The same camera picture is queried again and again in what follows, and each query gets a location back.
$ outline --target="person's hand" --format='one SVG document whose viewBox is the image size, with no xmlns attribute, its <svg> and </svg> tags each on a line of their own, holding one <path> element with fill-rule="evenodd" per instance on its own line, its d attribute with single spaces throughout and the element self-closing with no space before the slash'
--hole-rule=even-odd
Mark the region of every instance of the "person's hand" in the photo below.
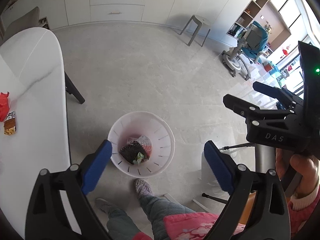
<svg viewBox="0 0 320 240">
<path fill-rule="evenodd" d="M 302 180 L 295 190 L 297 198 L 308 196 L 318 183 L 318 159 L 295 154 L 290 159 L 290 165 L 302 175 Z M 282 149 L 276 149 L 276 172 L 280 179 L 286 172 Z"/>
</svg>

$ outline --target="white plastic bin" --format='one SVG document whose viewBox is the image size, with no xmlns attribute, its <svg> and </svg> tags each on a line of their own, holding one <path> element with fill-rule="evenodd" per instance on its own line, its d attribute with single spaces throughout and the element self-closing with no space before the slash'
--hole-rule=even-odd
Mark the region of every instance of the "white plastic bin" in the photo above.
<svg viewBox="0 0 320 240">
<path fill-rule="evenodd" d="M 140 165 L 128 163 L 119 150 L 129 137 L 147 136 L 152 143 L 151 156 Z M 112 143 L 111 160 L 123 173 L 135 178 L 148 178 L 160 174 L 170 164 L 175 149 L 175 139 L 168 124 L 159 116 L 149 112 L 131 112 L 120 117 L 108 135 Z"/>
</svg>

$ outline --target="person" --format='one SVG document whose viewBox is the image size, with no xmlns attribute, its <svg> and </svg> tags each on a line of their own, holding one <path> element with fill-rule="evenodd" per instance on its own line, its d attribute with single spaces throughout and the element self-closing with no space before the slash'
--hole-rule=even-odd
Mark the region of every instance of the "person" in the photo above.
<svg viewBox="0 0 320 240">
<path fill-rule="evenodd" d="M 290 164 L 302 175 L 302 180 L 288 203 L 293 237 L 308 220 L 319 201 L 319 161 L 313 156 L 293 155 Z M 276 172 L 280 179 L 285 173 L 281 149 L 276 150 Z M 216 214 L 195 212 L 181 204 L 154 196 L 151 185 L 144 179 L 136 179 L 134 184 L 140 206 L 151 222 L 154 240 L 203 239 L 219 217 Z M 95 204 L 109 216 L 107 228 L 113 240 L 151 239 L 138 229 L 124 210 L 102 198 L 97 198 Z M 243 231 L 244 226 L 239 224 L 234 234 Z"/>
</svg>

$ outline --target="shoe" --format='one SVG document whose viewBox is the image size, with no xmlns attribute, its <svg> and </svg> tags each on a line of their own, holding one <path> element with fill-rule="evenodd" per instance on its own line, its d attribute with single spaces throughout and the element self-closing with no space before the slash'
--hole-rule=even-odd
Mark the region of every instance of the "shoe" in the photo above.
<svg viewBox="0 0 320 240">
<path fill-rule="evenodd" d="M 114 207 L 115 205 L 113 205 L 112 203 L 106 201 L 105 199 L 103 198 L 96 198 L 94 200 L 94 203 L 96 205 L 96 207 L 101 210 L 102 212 L 108 214 L 109 213 L 109 210 L 110 208 Z"/>
<path fill-rule="evenodd" d="M 134 186 L 138 195 L 138 199 L 142 198 L 143 196 L 153 196 L 151 185 L 145 179 L 136 179 L 134 181 Z"/>
</svg>

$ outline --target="blue office chair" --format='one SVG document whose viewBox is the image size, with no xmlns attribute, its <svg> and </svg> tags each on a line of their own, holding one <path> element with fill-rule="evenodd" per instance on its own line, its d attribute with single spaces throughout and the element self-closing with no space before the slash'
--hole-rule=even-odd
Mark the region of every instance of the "blue office chair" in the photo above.
<svg viewBox="0 0 320 240">
<path fill-rule="evenodd" d="M 253 61 L 255 64 L 257 62 L 262 63 L 260 56 L 265 55 L 263 49 L 266 47 L 268 41 L 268 33 L 266 30 L 256 21 L 250 24 L 247 32 L 244 36 L 238 41 L 238 46 L 235 48 L 230 48 L 229 51 L 223 51 L 223 60 L 231 70 L 232 76 L 235 77 L 236 73 L 241 71 L 241 65 L 239 61 L 242 61 L 244 67 L 247 70 L 247 75 L 244 78 L 248 80 L 251 78 L 250 71 L 244 60 L 239 56 L 244 54 L 250 61 Z"/>
</svg>

